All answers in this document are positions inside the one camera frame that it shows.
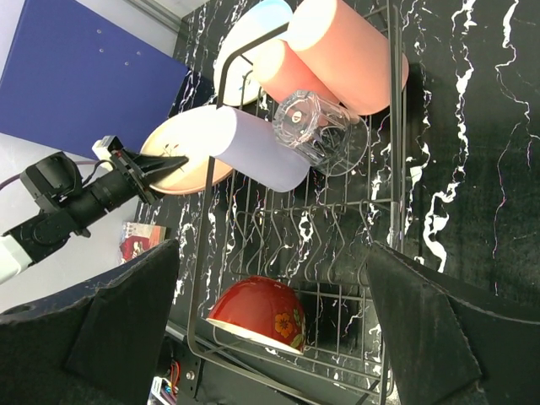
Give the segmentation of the red floral bowl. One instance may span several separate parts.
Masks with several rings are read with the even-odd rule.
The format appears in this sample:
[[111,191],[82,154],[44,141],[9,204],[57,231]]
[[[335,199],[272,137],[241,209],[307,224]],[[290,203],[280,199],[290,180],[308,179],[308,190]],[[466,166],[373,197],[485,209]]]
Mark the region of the red floral bowl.
[[302,355],[305,311],[296,293],[271,278],[250,276],[230,286],[206,321],[218,329],[265,347]]

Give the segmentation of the cream and pink plate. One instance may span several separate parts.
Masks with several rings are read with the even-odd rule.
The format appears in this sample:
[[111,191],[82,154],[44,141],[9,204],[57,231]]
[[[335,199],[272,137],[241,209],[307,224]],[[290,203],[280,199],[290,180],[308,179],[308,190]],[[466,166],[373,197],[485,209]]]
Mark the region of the cream and pink plate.
[[141,153],[159,157],[185,156],[179,170],[151,184],[168,195],[187,195],[205,188],[208,153],[224,145],[235,109],[204,105],[182,112],[159,125],[144,142]]

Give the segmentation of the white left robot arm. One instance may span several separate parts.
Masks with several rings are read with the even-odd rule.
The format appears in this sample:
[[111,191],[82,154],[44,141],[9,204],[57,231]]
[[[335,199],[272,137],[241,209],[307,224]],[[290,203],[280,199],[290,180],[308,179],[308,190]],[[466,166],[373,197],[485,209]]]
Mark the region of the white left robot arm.
[[150,156],[114,150],[108,173],[83,178],[63,152],[27,167],[19,179],[39,213],[1,235],[1,282],[21,274],[62,249],[72,235],[89,238],[89,226],[134,197],[153,203],[151,184],[181,169],[186,156]]

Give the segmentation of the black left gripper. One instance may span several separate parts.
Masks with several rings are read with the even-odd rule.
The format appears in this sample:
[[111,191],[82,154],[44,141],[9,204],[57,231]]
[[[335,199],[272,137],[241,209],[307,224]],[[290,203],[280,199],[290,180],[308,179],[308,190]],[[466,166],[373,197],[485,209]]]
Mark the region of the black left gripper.
[[84,186],[67,199],[67,212],[77,224],[93,224],[134,197],[154,203],[159,193],[151,184],[180,170],[189,162],[185,155],[154,156],[126,149],[111,152],[114,169]]

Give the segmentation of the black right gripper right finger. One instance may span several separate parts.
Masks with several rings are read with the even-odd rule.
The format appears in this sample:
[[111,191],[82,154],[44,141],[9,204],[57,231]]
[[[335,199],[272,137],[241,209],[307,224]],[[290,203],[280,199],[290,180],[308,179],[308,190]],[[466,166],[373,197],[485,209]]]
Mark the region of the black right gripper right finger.
[[403,404],[537,404],[539,309],[374,242],[367,278]]

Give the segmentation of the cream and blue plate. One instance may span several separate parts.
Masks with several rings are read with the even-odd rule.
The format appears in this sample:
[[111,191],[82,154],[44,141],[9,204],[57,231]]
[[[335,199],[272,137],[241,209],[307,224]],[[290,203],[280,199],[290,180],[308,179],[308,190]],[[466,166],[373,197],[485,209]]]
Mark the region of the cream and blue plate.
[[[219,92],[220,80],[227,58],[243,46],[288,23],[293,15],[285,1],[261,1],[250,8],[225,36],[214,64],[213,85]],[[260,84],[254,79],[252,63],[262,45],[253,46],[230,64],[225,76],[223,103],[238,107],[259,97]]]

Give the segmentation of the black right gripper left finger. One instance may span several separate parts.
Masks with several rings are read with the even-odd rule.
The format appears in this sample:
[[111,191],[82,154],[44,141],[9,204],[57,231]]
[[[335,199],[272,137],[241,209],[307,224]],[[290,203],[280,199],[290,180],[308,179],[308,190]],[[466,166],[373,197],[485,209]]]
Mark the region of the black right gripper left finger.
[[1,314],[3,404],[145,404],[179,270],[166,240]]

